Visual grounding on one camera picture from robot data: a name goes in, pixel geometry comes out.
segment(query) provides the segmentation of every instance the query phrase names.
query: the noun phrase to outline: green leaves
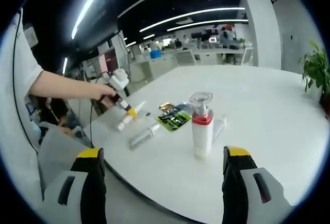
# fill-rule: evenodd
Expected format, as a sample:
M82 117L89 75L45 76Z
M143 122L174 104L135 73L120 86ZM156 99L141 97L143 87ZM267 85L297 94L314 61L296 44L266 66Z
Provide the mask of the green leaves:
M324 49L320 51L319 47L310 41L312 47L316 49L313 53L306 53L302 58L304 65L303 80L306 82L305 91L311 88L313 83L316 87L322 87L325 94L330 93L330 68Z

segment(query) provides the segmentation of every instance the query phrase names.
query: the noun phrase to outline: clear plastic bottle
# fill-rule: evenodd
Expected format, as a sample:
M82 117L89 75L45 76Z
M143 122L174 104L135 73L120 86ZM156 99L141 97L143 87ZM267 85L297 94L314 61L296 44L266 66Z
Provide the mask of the clear plastic bottle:
M192 114L194 154L200 158L207 157L212 148L214 113L206 105L212 97L212 93L197 92L190 98L194 107Z

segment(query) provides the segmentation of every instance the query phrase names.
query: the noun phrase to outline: black ceiling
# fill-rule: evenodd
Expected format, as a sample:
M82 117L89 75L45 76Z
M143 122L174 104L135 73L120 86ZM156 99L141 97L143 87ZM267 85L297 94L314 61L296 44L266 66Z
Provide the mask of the black ceiling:
M97 19L104 10L111 16L117 16L137 1L139 0L95 0L87 12L84 25L88 25L87 20ZM27 0L23 21L31 23L35 28L39 44L33 48L33 52L45 69L54 71L61 67L64 56L73 57L71 32L85 2L86 0ZM139 33L140 29L161 20L203 9L238 7L239 2L240 0L145 0L122 15L118 25L128 38L127 42L141 41L144 36L162 35L166 33L166 29L177 26L175 23L178 20ZM198 14L191 18L200 22L235 19L236 15L234 11L222 11Z

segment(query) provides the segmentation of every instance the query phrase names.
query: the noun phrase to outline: white bottle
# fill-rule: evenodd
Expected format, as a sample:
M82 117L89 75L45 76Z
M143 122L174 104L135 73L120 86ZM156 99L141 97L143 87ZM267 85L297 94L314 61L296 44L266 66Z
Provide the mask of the white bottle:
M197 92L190 98L194 106L192 114L194 154L199 158L206 158L212 148L214 113L206 105L212 97L212 93Z

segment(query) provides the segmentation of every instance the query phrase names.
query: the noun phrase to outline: white t-shirt sleeve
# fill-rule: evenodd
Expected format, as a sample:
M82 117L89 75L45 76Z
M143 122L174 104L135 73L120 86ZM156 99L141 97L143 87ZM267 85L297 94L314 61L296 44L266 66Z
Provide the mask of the white t-shirt sleeve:
M20 80L22 84L22 94L23 96L26 96L32 86L32 84L35 82L35 80L38 78L40 73L43 71L41 66L37 63L30 46L26 40L26 37L23 32L23 24L22 21L20 23L19 28L19 35L16 42L16 58L15 58L15 64L20 65Z

